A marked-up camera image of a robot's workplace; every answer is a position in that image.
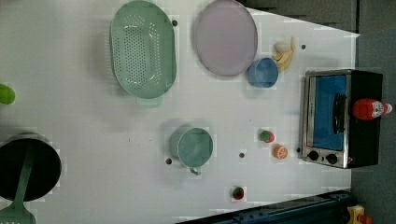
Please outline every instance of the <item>blue bowl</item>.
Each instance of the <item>blue bowl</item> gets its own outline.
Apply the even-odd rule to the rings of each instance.
[[[270,88],[277,81],[278,71],[274,60],[263,58],[255,61],[247,70],[250,85],[258,88]]]

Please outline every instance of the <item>tabletop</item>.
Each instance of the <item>tabletop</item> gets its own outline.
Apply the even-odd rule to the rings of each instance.
[[[178,21],[177,80],[157,105],[142,105],[111,72],[109,27],[126,2],[0,2],[0,82],[16,92],[0,105],[0,141],[42,134],[63,163],[57,187],[26,204],[37,223],[175,223],[350,188],[350,170],[302,161],[296,149],[305,72],[353,68],[357,35],[249,9],[256,59],[276,41],[296,42],[275,86],[257,89],[245,74],[219,77],[201,64],[192,29],[212,0],[153,1]],[[185,124],[214,139],[201,175],[165,163],[169,136]],[[289,149],[285,160],[258,140],[260,130]],[[246,188],[245,200],[232,202],[232,186]]]

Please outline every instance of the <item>oven knob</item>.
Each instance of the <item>oven knob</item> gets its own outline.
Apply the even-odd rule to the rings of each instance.
[[[329,164],[333,165],[337,163],[337,156],[334,154],[330,154],[329,156],[326,157],[327,161],[329,162]]]
[[[316,161],[319,158],[319,154],[316,151],[311,151],[308,154],[309,159],[311,159],[311,161]]]

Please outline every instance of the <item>mug handle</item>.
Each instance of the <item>mug handle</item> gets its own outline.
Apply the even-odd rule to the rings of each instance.
[[[195,174],[195,175],[200,175],[201,174],[201,167],[198,168],[190,168],[190,171]]]

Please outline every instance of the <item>toaster oven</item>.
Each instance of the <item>toaster oven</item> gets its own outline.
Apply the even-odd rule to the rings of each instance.
[[[357,70],[307,72],[303,160],[339,168],[378,164],[380,118],[360,120],[352,106],[381,100],[382,75]]]

